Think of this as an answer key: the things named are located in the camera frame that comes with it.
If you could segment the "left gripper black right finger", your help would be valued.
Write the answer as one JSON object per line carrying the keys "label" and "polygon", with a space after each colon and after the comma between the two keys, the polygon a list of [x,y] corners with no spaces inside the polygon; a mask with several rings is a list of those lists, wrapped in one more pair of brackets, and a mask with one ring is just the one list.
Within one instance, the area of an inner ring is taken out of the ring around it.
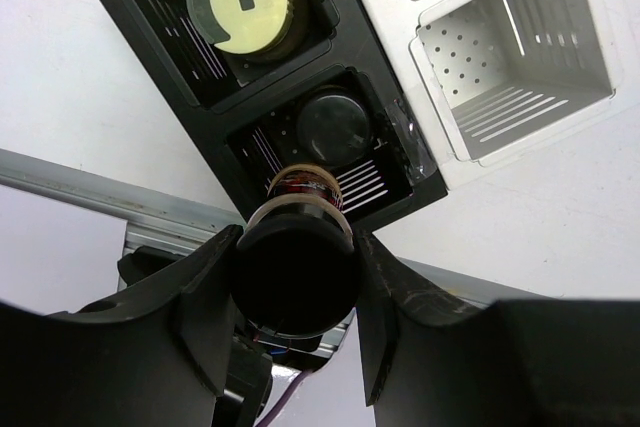
{"label": "left gripper black right finger", "polygon": [[500,300],[478,308],[354,238],[366,404],[380,426],[635,426],[639,305]]}

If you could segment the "black cap spice jar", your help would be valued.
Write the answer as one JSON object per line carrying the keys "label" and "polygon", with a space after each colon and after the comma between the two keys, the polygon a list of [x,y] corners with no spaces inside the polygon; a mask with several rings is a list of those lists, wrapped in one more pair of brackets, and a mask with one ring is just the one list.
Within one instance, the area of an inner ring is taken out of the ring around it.
{"label": "black cap spice jar", "polygon": [[359,97],[343,88],[326,87],[301,102],[296,136],[316,162],[341,167],[368,151],[373,126]]}
{"label": "black cap spice jar", "polygon": [[313,164],[277,173],[234,251],[232,297],[254,328],[306,339],[354,307],[361,273],[336,178]]}

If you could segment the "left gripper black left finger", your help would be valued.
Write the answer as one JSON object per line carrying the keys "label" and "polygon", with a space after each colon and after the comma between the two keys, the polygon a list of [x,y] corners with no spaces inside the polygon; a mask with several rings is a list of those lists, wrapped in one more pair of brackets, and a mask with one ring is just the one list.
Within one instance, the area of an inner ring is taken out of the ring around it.
{"label": "left gripper black left finger", "polygon": [[1,308],[5,426],[208,426],[229,365],[232,225],[76,313]]}

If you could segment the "white bottle yellow lid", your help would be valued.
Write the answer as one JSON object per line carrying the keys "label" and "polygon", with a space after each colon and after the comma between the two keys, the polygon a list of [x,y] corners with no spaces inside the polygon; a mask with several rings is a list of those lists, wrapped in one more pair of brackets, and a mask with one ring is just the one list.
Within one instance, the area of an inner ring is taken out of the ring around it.
{"label": "white bottle yellow lid", "polygon": [[253,62],[280,62],[308,36],[308,0],[186,0],[186,5],[208,44]]}

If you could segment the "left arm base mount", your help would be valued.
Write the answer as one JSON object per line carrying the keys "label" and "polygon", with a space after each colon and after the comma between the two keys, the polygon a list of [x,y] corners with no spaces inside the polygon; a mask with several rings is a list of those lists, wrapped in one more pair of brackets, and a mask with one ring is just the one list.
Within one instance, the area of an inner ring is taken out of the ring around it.
{"label": "left arm base mount", "polygon": [[212,424],[252,425],[267,405],[275,370],[319,370],[338,351],[353,317],[350,313],[320,337],[288,340],[261,333],[238,315],[225,390],[216,401]]}

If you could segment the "black cap spice jar front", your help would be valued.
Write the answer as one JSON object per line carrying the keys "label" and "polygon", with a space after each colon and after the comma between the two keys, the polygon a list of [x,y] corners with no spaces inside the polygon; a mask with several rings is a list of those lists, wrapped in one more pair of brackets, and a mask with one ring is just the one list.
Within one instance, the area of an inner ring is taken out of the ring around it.
{"label": "black cap spice jar front", "polygon": [[316,162],[341,167],[368,151],[373,126],[359,97],[343,88],[326,87],[301,102],[296,136]]}

